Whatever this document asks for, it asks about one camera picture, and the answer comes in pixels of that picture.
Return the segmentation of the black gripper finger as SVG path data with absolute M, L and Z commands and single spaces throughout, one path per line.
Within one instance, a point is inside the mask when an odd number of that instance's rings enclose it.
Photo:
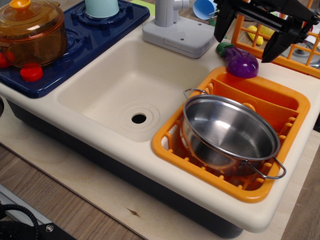
M 240 2 L 216 2 L 217 9 L 219 10 L 216 17 L 216 24 L 214 30 L 214 36 L 216 40 L 221 43 L 224 39 L 227 31 L 233 23 L 239 7 Z
M 292 44 L 303 42 L 307 37 L 307 34 L 303 30 L 299 25 L 293 24 L 276 31 L 263 50 L 262 62 L 270 63 Z

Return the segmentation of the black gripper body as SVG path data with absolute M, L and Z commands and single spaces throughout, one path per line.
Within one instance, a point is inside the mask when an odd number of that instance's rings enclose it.
M 314 12 L 298 0 L 215 0 L 216 2 L 240 2 L 237 14 L 269 27 L 276 32 L 299 25 L 307 33 L 320 22 Z

